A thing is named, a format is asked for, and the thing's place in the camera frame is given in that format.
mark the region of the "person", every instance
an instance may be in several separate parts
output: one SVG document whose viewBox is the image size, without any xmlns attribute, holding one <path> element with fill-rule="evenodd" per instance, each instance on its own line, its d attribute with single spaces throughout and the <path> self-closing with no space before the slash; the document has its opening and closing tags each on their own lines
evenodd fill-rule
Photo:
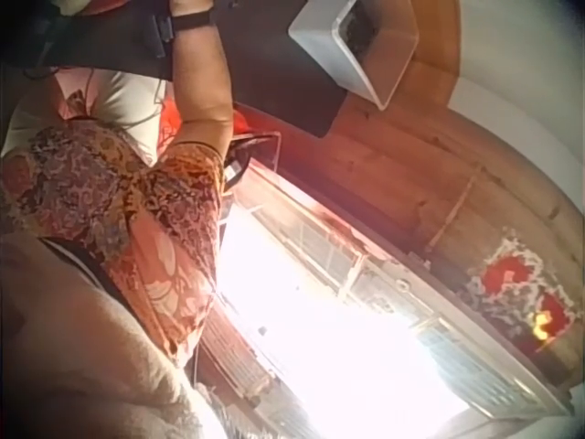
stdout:
<svg viewBox="0 0 585 439">
<path fill-rule="evenodd" d="M 212 6 L 170 0 L 173 16 Z M 181 368 L 216 293 L 230 78 L 211 25 L 173 54 L 183 122 L 157 159 L 159 80 L 102 75 L 90 117 L 64 120 L 48 78 L 9 124 L 3 398 L 31 437 L 225 437 Z"/>
</svg>

